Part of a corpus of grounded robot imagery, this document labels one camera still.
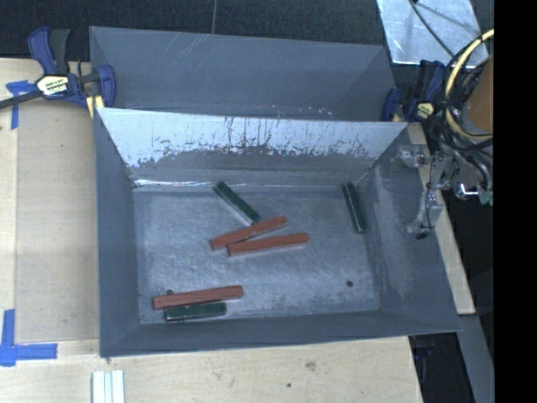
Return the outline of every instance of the wooden stick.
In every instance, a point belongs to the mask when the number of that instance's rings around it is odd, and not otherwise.
[[[303,243],[308,243],[310,236],[308,233],[288,234],[286,236],[276,236],[274,238],[261,238],[248,240],[246,242],[232,243],[227,245],[227,255],[230,257],[240,254],[249,254],[268,249],[287,248]]]
[[[199,290],[169,294],[166,296],[153,297],[153,309],[164,309],[172,306],[187,306],[199,303],[212,303],[213,301],[224,301],[240,299],[244,295],[241,285],[223,286],[221,288],[211,288],[209,290]]]
[[[240,228],[236,231],[218,236],[217,238],[210,240],[209,244],[211,245],[211,249],[214,251],[216,249],[225,248],[230,243],[236,243],[240,242],[241,240],[253,238],[259,234],[282,228],[285,225],[287,225],[286,217],[267,219],[249,227]]]

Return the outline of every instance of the yellow cable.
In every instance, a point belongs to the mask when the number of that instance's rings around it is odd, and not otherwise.
[[[457,61],[455,64],[455,67],[451,71],[450,77],[447,80],[446,84],[446,97],[449,96],[450,90],[453,87],[453,83],[455,82],[456,76],[459,74],[459,71],[461,68],[465,65],[468,58],[470,57],[470,54],[485,40],[490,39],[494,36],[494,29],[488,30],[481,38],[475,39],[468,48],[462,53],[461,58]],[[450,125],[451,129],[453,129],[455,132],[459,133],[461,136],[464,136],[469,139],[475,139],[475,140],[486,140],[490,139],[493,135],[492,134],[472,134],[466,132],[453,118],[453,115],[451,115],[451,111],[449,106],[446,109],[446,121]]]

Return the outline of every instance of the clamp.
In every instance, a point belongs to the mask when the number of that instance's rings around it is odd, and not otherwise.
[[[101,83],[102,103],[110,107],[116,97],[116,81],[110,65],[99,65],[96,72],[82,76],[70,73],[65,61],[65,43],[69,35],[68,29],[36,29],[28,38],[32,58],[43,69],[43,75],[34,83],[34,90],[26,94],[0,102],[0,109],[16,106],[38,97],[45,100],[61,100],[90,110],[88,104],[91,97],[84,91],[84,84],[93,81]]]

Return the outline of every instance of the metal bracket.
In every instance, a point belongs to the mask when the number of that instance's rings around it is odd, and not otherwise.
[[[453,155],[438,152],[427,156],[424,145],[401,145],[391,161],[392,171],[402,166],[419,169],[424,165],[430,165],[430,180],[421,196],[416,218],[407,226],[409,233],[417,237],[430,233],[444,208],[438,202],[436,191],[451,187],[450,175],[455,166]]]

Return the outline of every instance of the dark floor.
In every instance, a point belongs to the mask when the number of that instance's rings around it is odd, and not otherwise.
[[[482,31],[492,28],[494,0],[471,1]],[[0,56],[28,57],[29,33],[45,25],[72,30],[68,60],[89,60],[90,25],[384,44],[375,0],[0,0],[0,11]],[[415,66],[394,65],[392,69],[400,88],[415,83]],[[488,277],[493,260],[493,209],[458,201],[449,194],[446,200],[493,356],[492,281]],[[424,375],[425,403],[471,402],[455,334],[411,341],[419,353],[417,369]]]

